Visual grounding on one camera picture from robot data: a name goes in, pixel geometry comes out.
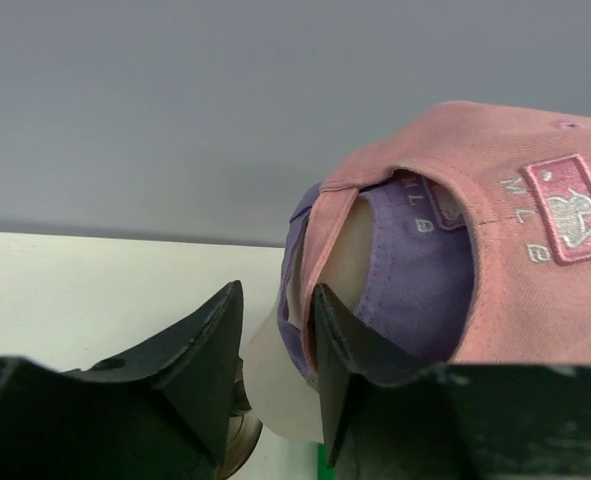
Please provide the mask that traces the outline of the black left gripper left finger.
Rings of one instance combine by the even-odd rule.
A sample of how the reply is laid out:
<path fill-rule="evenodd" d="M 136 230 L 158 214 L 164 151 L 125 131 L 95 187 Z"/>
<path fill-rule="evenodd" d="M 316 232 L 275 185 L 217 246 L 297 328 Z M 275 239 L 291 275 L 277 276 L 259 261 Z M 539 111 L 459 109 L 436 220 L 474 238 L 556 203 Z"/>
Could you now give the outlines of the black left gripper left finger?
<path fill-rule="evenodd" d="M 211 479 L 225 459 L 243 290 L 87 370 L 0 356 L 0 479 Z"/>

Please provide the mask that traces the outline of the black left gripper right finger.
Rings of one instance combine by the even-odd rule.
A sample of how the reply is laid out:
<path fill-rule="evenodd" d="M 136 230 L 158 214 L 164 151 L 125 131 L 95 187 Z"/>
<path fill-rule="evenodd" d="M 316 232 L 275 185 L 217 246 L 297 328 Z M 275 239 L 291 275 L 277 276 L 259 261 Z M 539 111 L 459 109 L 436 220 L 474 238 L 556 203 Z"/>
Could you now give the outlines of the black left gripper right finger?
<path fill-rule="evenodd" d="M 591 479 L 591 366 L 441 364 L 313 296 L 324 446 L 339 479 Z"/>

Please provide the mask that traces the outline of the purple baseball cap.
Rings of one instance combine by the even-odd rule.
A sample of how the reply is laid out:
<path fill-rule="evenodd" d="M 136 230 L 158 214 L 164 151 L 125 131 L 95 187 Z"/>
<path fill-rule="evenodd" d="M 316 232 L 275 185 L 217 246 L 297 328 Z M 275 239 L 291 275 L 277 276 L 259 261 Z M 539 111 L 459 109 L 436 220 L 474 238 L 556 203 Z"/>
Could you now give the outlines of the purple baseball cap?
<path fill-rule="evenodd" d="M 374 224 L 366 282 L 354 315 L 404 351 L 436 361 L 457 347 L 474 286 L 463 218 L 444 226 L 438 207 L 456 203 L 425 177 L 402 174 L 361 191 Z"/>

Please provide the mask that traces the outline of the pink baseball cap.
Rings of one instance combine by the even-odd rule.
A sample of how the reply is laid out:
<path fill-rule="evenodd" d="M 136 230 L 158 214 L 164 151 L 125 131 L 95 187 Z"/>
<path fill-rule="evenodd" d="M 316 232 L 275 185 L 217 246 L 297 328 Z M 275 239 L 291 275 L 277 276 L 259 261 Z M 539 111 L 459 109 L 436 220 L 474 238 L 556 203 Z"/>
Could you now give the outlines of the pink baseball cap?
<path fill-rule="evenodd" d="M 591 364 L 591 118 L 446 102 L 351 154 L 312 206 L 303 309 L 359 192 L 398 171 L 443 187 L 472 240 L 455 361 Z"/>

